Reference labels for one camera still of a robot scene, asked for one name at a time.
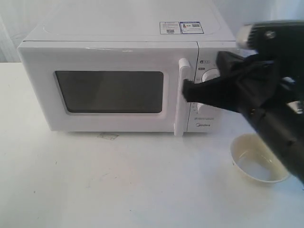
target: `white bowl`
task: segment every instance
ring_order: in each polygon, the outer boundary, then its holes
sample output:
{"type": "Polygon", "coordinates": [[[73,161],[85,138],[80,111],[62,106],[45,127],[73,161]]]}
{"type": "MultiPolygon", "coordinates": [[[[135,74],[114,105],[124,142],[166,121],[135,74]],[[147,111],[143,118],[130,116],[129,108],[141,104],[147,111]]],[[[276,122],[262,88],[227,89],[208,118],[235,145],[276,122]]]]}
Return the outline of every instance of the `white bowl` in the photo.
{"type": "Polygon", "coordinates": [[[246,177],[264,183],[278,183],[289,172],[256,134],[243,134],[230,147],[233,164],[246,177]]]}

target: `white door handle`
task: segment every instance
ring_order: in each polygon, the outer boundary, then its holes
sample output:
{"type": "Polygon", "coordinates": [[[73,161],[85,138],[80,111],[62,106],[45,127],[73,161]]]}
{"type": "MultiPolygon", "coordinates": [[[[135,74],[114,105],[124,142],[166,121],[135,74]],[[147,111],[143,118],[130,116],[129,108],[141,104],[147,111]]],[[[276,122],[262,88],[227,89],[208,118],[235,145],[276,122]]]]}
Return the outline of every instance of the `white door handle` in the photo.
{"type": "Polygon", "coordinates": [[[176,104],[176,114],[174,123],[174,135],[182,136],[184,134],[184,127],[186,122],[186,107],[187,102],[182,95],[182,85],[184,79],[189,78],[191,72],[191,65],[186,58],[181,58],[179,60],[180,75],[179,75],[179,86],[177,90],[177,104],[176,104]]]}

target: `microwave window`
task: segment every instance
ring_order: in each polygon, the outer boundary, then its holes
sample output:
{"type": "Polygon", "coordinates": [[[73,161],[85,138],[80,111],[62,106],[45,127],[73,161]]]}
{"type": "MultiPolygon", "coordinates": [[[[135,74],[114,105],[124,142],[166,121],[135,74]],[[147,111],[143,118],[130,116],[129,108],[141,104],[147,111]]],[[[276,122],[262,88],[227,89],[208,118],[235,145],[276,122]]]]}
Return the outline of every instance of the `microwave window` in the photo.
{"type": "Polygon", "coordinates": [[[160,113],[158,71],[55,71],[71,113],[160,113]]]}

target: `midea logo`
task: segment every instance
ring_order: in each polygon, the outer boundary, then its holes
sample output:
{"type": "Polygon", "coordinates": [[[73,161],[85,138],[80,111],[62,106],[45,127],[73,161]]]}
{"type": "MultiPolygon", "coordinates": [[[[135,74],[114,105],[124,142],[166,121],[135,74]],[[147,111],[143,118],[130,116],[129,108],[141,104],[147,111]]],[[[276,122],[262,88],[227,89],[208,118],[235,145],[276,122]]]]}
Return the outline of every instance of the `midea logo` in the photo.
{"type": "Polygon", "coordinates": [[[210,124],[197,123],[197,127],[210,127],[210,124]]]}

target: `white microwave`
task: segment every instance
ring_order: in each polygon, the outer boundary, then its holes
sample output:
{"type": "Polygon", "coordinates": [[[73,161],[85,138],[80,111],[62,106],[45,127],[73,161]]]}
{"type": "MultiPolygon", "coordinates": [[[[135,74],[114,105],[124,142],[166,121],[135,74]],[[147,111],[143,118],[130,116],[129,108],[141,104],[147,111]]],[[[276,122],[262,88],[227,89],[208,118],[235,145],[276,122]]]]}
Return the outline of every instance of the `white microwave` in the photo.
{"type": "Polygon", "coordinates": [[[73,0],[18,52],[51,130],[210,132],[221,110],[186,103],[184,79],[219,76],[235,38],[208,0],[73,0]]]}

